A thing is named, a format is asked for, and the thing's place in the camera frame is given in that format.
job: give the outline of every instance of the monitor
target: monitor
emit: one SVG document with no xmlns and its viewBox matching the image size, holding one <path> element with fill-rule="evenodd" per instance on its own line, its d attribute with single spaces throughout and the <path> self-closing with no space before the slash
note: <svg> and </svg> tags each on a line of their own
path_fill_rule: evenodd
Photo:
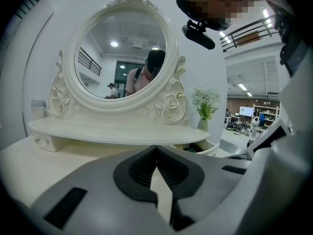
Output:
<svg viewBox="0 0 313 235">
<path fill-rule="evenodd" d="M 251 117 L 253 116 L 254 108 L 240 106 L 240 115 Z"/>
</svg>

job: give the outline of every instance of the person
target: person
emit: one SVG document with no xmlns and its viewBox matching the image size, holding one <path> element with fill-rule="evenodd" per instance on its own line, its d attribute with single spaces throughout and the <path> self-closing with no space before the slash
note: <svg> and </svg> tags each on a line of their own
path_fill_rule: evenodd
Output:
<svg viewBox="0 0 313 235">
<path fill-rule="evenodd" d="M 114 87 L 113 83 L 110 83 L 108 85 L 108 87 L 111 89 L 111 95 L 110 96 L 106 96 L 105 99 L 117 99 L 118 98 L 118 91 L 117 89 Z"/>
<path fill-rule="evenodd" d="M 225 117 L 230 117 L 230 112 L 228 111 L 228 109 L 226 109 L 226 114 L 225 114 Z"/>
<path fill-rule="evenodd" d="M 151 50 L 145 59 L 145 66 L 131 70 L 126 83 L 126 96 L 130 96 L 153 81 L 159 73 L 165 58 L 163 50 Z"/>
<path fill-rule="evenodd" d="M 265 124 L 265 116 L 263 113 L 260 113 L 260 124 L 259 126 L 262 127 Z"/>
<path fill-rule="evenodd" d="M 260 110 L 259 108 L 256 108 L 254 110 L 254 113 L 253 113 L 253 119 L 252 119 L 252 138 L 255 138 L 256 137 L 256 131 L 258 130 L 258 125 L 260 123 Z"/>
</svg>

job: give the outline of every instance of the gray plastic part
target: gray plastic part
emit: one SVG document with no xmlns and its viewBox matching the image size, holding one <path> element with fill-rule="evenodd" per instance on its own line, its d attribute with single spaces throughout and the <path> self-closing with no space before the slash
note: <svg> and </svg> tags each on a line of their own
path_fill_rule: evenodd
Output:
<svg viewBox="0 0 313 235">
<path fill-rule="evenodd" d="M 281 217 L 305 185 L 313 169 L 312 136 L 313 132 L 281 138 L 272 148 L 258 150 L 251 162 L 166 147 L 205 171 L 195 195 L 178 200 L 182 215 L 196 221 L 178 232 L 154 204 L 130 199 L 113 181 L 115 167 L 147 147 L 85 164 L 47 190 L 33 210 L 43 217 L 69 190 L 79 187 L 88 192 L 65 224 L 67 234 L 257 234 Z M 222 170 L 224 165 L 247 170 L 236 174 Z"/>
<path fill-rule="evenodd" d="M 209 215 L 238 185 L 242 174 L 223 170 L 225 165 L 247 169 L 250 161 L 215 158 L 167 147 L 168 150 L 198 164 L 205 173 L 204 182 L 189 198 L 179 199 L 183 215 L 199 221 Z"/>
<path fill-rule="evenodd" d="M 146 148 L 81 166 L 41 195 L 32 209 L 44 217 L 73 187 L 78 187 L 88 192 L 63 227 L 69 234 L 173 234 L 155 204 L 130 199 L 113 180 L 113 171 L 120 162 Z"/>
</svg>

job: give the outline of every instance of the backpack strap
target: backpack strap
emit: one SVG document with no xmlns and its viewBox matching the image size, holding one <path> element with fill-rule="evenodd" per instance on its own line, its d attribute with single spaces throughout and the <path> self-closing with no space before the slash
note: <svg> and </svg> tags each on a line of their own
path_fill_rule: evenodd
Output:
<svg viewBox="0 0 313 235">
<path fill-rule="evenodd" d="M 142 69 L 143 69 L 143 67 L 137 69 L 136 74 L 135 74 L 135 77 L 134 77 L 134 79 L 133 79 L 133 83 L 134 83 L 134 84 L 137 82 L 137 79 L 139 78 L 139 75 L 140 75 Z"/>
</svg>

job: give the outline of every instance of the flower pot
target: flower pot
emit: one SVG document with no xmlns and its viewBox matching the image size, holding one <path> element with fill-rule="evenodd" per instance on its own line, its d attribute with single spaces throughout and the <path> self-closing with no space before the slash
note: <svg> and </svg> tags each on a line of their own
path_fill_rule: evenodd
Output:
<svg viewBox="0 0 313 235">
<path fill-rule="evenodd" d="M 208 122 L 207 120 L 200 119 L 198 124 L 198 129 L 203 131 L 208 131 Z"/>
</svg>

